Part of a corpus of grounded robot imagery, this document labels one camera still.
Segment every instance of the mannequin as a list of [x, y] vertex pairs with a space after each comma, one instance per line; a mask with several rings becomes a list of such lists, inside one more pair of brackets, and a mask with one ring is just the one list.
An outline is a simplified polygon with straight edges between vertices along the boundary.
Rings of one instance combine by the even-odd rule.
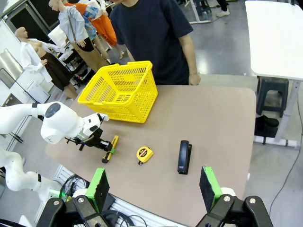
[[95, 72], [108, 65], [91, 43], [85, 29], [85, 21], [77, 9], [66, 7], [61, 0], [50, 0], [48, 5], [52, 10], [60, 12], [58, 19], [61, 30], [86, 64]]
[[57, 52], [64, 52], [64, 50], [37, 39], [28, 39], [24, 27], [18, 28], [15, 36], [21, 41], [21, 66], [32, 73], [40, 72], [47, 82], [52, 81], [56, 87], [64, 91], [67, 97], [75, 100], [78, 94], [75, 87], [70, 83], [73, 75], [50, 51], [50, 49]]
[[91, 20], [92, 25], [96, 28], [97, 32], [106, 42], [114, 47], [119, 52], [119, 59], [123, 58], [123, 52], [119, 48], [117, 44], [117, 37], [114, 31], [114, 28], [108, 18], [108, 13], [105, 7], [104, 0], [98, 0], [100, 5], [97, 3], [96, 0], [80, 0], [79, 3], [87, 4], [89, 6], [93, 6], [99, 9], [98, 15], [95, 19]]

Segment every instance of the brown skirt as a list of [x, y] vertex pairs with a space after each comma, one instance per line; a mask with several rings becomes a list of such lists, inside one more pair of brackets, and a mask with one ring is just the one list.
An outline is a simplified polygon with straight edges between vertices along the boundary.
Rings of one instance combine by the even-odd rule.
[[63, 91], [64, 88], [70, 84], [72, 73], [69, 72], [67, 68], [65, 68], [51, 53], [46, 52], [46, 54], [41, 57], [41, 60], [44, 59], [47, 59], [47, 64], [45, 67], [52, 78], [52, 83]]

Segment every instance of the black t-shirt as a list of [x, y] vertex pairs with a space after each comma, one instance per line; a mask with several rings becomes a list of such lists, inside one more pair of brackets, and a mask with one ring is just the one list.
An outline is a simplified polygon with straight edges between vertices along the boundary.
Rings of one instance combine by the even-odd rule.
[[120, 4], [110, 19], [118, 44], [125, 44], [136, 61], [152, 62], [156, 84], [188, 85], [188, 64], [178, 38], [193, 28], [174, 0]]

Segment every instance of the white table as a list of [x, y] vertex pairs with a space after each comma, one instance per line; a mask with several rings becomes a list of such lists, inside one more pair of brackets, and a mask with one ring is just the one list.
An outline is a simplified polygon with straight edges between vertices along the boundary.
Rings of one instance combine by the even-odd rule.
[[[274, 139], [269, 143], [297, 147], [283, 140], [303, 80], [303, 10], [282, 2], [246, 1], [252, 71], [262, 77], [294, 80], [290, 98]], [[255, 141], [263, 142], [263, 137]]]

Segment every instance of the mannequin head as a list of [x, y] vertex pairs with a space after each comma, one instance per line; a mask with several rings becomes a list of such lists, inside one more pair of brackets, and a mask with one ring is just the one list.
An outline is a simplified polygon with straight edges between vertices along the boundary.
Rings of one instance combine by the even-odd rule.
[[24, 27], [20, 27], [18, 28], [16, 31], [15, 31], [15, 36], [18, 38], [18, 39], [27, 39], [28, 36], [27, 36], [27, 31]]
[[63, 5], [61, 0], [50, 0], [48, 3], [49, 7], [54, 11], [63, 12], [65, 10], [65, 6]]

